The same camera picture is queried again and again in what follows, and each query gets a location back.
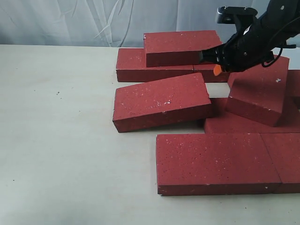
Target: white curtain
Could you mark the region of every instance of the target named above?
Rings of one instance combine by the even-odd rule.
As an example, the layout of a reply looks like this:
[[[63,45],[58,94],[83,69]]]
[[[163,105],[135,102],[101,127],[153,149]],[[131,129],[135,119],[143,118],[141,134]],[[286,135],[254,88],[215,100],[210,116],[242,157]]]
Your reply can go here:
[[[269,0],[0,0],[0,44],[142,47],[145,32],[216,30],[221,6],[264,11]]]

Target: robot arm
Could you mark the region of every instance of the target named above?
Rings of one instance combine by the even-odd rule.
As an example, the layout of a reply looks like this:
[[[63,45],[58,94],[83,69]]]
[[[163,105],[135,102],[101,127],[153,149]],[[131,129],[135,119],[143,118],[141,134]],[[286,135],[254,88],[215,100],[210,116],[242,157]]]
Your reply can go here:
[[[267,11],[259,18],[256,15],[253,8],[219,8],[217,23],[235,24],[237,32],[226,43],[201,51],[200,63],[218,64],[219,72],[242,72],[258,64],[268,67],[283,48],[296,47],[287,40],[300,33],[300,0],[271,0]],[[280,53],[274,58],[276,47]]]

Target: table surface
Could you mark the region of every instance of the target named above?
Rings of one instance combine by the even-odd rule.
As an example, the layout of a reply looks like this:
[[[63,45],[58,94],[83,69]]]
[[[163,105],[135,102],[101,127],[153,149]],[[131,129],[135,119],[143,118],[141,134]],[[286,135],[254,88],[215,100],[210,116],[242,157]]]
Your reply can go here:
[[[119,134],[117,48],[0,45],[0,224],[299,224],[300,195],[157,195],[155,138]],[[284,50],[300,68],[299,50]],[[226,83],[207,84],[212,98]]]

